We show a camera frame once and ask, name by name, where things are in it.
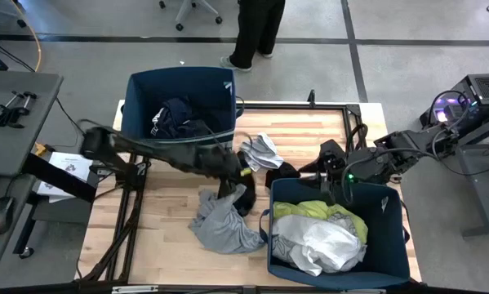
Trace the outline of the black clamp tool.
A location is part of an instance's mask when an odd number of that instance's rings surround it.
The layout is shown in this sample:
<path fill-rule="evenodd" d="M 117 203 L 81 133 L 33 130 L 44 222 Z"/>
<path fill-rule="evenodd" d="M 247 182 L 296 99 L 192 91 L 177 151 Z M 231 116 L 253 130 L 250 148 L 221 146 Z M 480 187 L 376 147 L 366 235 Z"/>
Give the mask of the black clamp tool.
<path fill-rule="evenodd" d="M 31 100 L 36 100 L 38 95 L 30 91 L 25 91 L 23 93 L 12 91 L 11 93 L 13 94 L 13 97 L 5 105 L 0 105 L 0 127 L 22 129 L 24 128 L 24 125 L 20 124 L 19 120 L 22 116 L 29 115 L 29 102 Z M 17 99 L 24 100 L 24 104 L 15 107 Z"/>

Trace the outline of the small black garment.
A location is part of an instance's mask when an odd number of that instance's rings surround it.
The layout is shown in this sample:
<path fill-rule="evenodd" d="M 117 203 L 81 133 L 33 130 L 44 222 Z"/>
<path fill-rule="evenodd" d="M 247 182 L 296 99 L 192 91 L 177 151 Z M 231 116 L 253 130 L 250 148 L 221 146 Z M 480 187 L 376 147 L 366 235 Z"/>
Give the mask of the small black garment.
<path fill-rule="evenodd" d="M 265 176 L 265 187 L 271 189 L 272 183 L 278 179 L 300 178 L 300 172 L 290 163 L 283 162 L 277 169 L 268 170 Z"/>

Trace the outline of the white printed paper sheet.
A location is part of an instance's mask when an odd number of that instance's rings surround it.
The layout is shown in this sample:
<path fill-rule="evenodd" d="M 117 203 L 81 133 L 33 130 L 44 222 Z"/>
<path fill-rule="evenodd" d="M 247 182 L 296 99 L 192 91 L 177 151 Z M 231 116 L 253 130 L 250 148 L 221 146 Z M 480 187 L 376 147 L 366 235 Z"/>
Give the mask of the white printed paper sheet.
<path fill-rule="evenodd" d="M 93 161 L 84 158 L 79 154 L 69 154 L 54 152 L 51 154 L 49 163 L 77 178 L 86 181 L 90 173 L 90 166 Z M 49 203 L 55 203 L 63 200 L 74 198 L 72 194 L 64 192 L 62 189 L 56 188 L 54 185 L 42 181 L 37 190 L 37 194 L 47 196 Z"/>

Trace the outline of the striped fabric basket without label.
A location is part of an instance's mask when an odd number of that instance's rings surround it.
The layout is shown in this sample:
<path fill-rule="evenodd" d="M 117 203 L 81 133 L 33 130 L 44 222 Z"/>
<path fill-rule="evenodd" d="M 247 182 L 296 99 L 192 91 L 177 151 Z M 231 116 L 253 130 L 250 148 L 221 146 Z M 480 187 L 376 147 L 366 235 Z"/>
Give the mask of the striped fabric basket without label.
<path fill-rule="evenodd" d="M 352 270 L 313 277 L 273 256 L 273 232 L 259 229 L 267 242 L 267 269 L 278 278 L 321 289 L 341 291 L 397 287 L 410 278 L 402 215 L 398 191 L 386 185 L 351 184 L 353 202 L 348 205 L 341 195 L 336 201 L 367 225 L 367 253 Z"/>

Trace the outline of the navy garment with white print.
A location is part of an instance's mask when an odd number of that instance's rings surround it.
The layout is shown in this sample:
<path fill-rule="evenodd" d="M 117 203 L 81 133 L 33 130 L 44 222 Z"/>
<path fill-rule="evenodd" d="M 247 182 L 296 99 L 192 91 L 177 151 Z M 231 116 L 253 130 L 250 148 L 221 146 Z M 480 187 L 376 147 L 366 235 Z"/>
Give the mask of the navy garment with white print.
<path fill-rule="evenodd" d="M 206 136 L 207 125 L 194 111 L 187 96 L 171 98 L 162 103 L 151 119 L 150 135 L 161 140 Z"/>

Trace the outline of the striped fabric basket with label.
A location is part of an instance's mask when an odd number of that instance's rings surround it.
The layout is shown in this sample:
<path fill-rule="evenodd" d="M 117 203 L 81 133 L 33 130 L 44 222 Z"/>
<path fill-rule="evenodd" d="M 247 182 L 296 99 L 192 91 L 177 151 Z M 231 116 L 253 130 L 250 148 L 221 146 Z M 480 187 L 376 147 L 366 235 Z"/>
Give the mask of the striped fabric basket with label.
<path fill-rule="evenodd" d="M 122 109 L 121 132 L 144 143 L 195 143 L 233 145 L 236 120 L 243 113 L 237 107 L 233 71 L 216 67 L 175 67 L 154 69 L 130 76 Z M 187 96 L 209 134 L 185 139 L 161 140 L 150 135 L 151 119 L 162 103 Z"/>

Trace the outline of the grey metal stand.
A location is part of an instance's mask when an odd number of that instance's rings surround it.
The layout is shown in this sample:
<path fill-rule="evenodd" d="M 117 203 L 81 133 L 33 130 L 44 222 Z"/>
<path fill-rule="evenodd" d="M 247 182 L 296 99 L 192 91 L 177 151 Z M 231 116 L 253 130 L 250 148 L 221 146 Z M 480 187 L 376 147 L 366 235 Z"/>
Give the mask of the grey metal stand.
<path fill-rule="evenodd" d="M 462 232 L 465 238 L 489 235 L 489 122 L 459 140 L 456 157 L 462 172 L 470 182 L 476 208 L 482 219 L 480 226 Z"/>

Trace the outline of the white crumpled garment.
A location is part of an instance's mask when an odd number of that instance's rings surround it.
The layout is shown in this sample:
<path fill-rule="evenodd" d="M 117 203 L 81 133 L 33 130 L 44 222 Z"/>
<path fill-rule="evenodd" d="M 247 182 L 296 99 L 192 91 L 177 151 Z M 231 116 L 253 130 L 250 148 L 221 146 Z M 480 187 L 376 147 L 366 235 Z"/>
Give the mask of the white crumpled garment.
<path fill-rule="evenodd" d="M 368 228 L 338 212 L 325 220 L 287 215 L 273 222 L 272 254 L 314 277 L 351 270 L 367 252 Z"/>

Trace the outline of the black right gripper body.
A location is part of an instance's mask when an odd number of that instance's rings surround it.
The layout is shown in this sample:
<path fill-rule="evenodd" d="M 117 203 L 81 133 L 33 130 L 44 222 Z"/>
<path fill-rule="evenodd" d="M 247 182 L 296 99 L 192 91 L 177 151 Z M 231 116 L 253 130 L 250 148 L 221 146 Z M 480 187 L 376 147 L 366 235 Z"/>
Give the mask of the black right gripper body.
<path fill-rule="evenodd" d="M 327 181 L 339 179 L 346 167 L 346 153 L 337 142 L 328 140 L 320 144 L 317 166 L 320 175 L 326 174 Z"/>

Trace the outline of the office chair base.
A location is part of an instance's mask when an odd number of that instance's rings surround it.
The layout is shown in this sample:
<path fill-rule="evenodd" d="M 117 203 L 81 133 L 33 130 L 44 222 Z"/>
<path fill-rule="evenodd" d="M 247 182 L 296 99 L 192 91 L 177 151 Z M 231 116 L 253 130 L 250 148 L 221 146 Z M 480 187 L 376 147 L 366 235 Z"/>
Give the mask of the office chair base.
<path fill-rule="evenodd" d="M 184 29 L 182 22 L 186 19 L 190 11 L 197 7 L 204 7 L 208 12 L 214 14 L 215 22 L 218 25 L 223 23 L 223 18 L 219 12 L 207 0 L 182 0 L 180 9 L 176 15 L 176 30 L 181 32 Z"/>

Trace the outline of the yellow-green garment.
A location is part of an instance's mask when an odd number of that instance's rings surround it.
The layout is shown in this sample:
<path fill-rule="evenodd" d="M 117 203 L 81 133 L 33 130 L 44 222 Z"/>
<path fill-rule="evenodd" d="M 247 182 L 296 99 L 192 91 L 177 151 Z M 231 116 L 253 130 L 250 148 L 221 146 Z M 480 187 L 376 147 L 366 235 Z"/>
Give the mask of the yellow-green garment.
<path fill-rule="evenodd" d="M 345 224 L 346 229 L 358 237 L 363 244 L 367 243 L 368 228 L 365 222 L 340 204 L 328 206 L 325 202 L 318 200 L 304 201 L 298 204 L 273 203 L 274 219 L 288 215 L 306 216 L 323 221 L 341 221 Z"/>

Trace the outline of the person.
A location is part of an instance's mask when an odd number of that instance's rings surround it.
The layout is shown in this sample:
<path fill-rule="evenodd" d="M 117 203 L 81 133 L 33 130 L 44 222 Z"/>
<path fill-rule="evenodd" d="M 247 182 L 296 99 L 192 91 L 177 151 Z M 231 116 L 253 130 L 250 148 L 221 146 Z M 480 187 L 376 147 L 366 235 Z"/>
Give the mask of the person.
<path fill-rule="evenodd" d="M 235 48 L 221 66 L 247 72 L 257 52 L 272 57 L 285 6 L 286 0 L 240 0 Z"/>

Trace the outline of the grey t-shirt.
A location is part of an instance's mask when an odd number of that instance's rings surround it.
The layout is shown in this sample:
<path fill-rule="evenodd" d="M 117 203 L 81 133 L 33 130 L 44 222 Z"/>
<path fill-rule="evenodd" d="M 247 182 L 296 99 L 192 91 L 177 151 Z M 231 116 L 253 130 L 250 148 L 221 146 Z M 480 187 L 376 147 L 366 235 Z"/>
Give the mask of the grey t-shirt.
<path fill-rule="evenodd" d="M 189 229 L 205 249 L 220 254 L 242 254 L 255 252 L 265 245 L 260 234 L 247 227 L 233 205 L 246 191 L 246 186 L 239 184 L 224 198 L 217 198 L 209 189 L 198 194 L 199 208 Z"/>

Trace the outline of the black computer mouse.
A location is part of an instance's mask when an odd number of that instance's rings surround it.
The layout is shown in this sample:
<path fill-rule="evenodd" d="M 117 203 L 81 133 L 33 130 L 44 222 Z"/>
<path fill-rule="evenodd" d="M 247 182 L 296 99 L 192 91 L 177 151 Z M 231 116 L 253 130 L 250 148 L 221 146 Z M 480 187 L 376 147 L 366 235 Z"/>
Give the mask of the black computer mouse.
<path fill-rule="evenodd" d="M 0 198 L 0 234 L 5 234 L 11 227 L 15 199 L 13 197 Z"/>

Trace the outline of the grey desk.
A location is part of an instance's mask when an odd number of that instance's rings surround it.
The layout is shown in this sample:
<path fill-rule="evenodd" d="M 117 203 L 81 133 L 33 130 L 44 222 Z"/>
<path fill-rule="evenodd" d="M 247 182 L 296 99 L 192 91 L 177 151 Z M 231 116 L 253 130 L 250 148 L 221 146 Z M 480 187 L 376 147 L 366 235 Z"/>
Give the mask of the grey desk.
<path fill-rule="evenodd" d="M 12 98 L 13 91 L 29 91 L 38 96 L 29 104 L 30 114 L 20 119 L 23 128 L 0 127 L 0 198 L 6 194 L 15 199 L 8 231 L 0 234 L 0 261 L 35 182 L 34 176 L 21 175 L 20 172 L 63 80 L 62 76 L 53 73 L 0 71 L 0 105 Z"/>

